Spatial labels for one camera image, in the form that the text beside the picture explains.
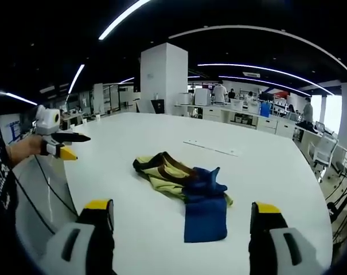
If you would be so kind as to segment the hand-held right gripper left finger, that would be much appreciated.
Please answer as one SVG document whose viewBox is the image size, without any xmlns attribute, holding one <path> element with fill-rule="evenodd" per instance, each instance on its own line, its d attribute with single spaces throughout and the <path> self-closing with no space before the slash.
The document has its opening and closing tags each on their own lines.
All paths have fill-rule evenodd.
<svg viewBox="0 0 347 275">
<path fill-rule="evenodd" d="M 66 224 L 46 244 L 45 274 L 115 274 L 112 199 L 87 203 L 77 220 Z"/>
</svg>

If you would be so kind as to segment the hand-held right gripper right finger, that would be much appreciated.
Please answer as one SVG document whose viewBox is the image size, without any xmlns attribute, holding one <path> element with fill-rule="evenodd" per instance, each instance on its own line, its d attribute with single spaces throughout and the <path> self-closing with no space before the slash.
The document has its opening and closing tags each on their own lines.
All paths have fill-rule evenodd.
<svg viewBox="0 0 347 275">
<path fill-rule="evenodd" d="M 250 274 L 322 274 L 315 247 L 280 210 L 266 203 L 251 206 L 248 245 Z"/>
</svg>

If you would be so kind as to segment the person's left hand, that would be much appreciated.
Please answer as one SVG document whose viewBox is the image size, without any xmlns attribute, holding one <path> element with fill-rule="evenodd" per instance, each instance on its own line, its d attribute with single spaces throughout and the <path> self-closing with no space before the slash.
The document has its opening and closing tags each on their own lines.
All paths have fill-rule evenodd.
<svg viewBox="0 0 347 275">
<path fill-rule="evenodd" d="M 24 159 L 32 155 L 39 155 L 41 149 L 42 137 L 40 135 L 29 135 L 26 138 L 6 147 L 12 167 L 15 167 Z"/>
</svg>

